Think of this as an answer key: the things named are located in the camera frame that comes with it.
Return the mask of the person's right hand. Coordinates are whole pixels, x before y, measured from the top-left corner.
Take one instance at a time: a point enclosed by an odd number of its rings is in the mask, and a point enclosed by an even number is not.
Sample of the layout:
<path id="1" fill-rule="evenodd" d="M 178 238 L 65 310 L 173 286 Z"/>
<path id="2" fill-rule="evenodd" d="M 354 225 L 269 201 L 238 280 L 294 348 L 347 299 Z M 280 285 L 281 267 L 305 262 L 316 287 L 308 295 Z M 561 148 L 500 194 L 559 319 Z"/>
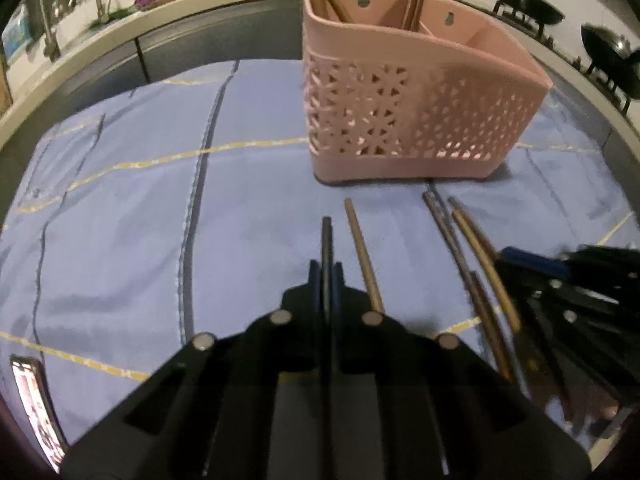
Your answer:
<path id="1" fill-rule="evenodd" d="M 639 408 L 638 402 L 616 400 L 595 384 L 579 386 L 572 399 L 575 437 L 582 434 L 593 439 L 612 437 Z"/>

